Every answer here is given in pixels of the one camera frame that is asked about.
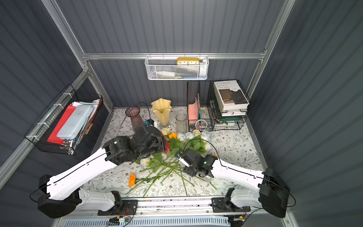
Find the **white rose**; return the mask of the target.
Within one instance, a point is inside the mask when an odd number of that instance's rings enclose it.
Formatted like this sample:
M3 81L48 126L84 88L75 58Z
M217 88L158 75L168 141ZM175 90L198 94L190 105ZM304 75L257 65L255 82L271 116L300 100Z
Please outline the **white rose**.
M177 133L177 140L181 141L181 142L186 142L187 141L186 134L182 133L182 132L178 132Z

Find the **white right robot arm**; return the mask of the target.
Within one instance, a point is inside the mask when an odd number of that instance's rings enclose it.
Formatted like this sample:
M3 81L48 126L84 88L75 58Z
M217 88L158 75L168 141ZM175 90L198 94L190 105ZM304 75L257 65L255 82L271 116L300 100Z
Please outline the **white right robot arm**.
M177 152L175 157L184 165L183 172L191 177L224 179L248 189L228 190L226 205L256 207L278 218L286 216L290 188L272 168L265 171L250 170L227 163L219 156L203 157L190 148Z

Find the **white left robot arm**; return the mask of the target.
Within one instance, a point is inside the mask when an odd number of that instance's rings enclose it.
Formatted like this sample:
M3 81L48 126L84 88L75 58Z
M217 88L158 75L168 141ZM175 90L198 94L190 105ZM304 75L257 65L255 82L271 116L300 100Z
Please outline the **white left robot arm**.
M43 195L36 200L37 208L50 218L64 217L73 211L98 211L101 216L130 211L136 203L126 207L119 192L92 193L83 189L82 185L123 163L133 163L169 150L167 139L152 125L141 127L130 137L116 136L63 173L40 177L38 189Z

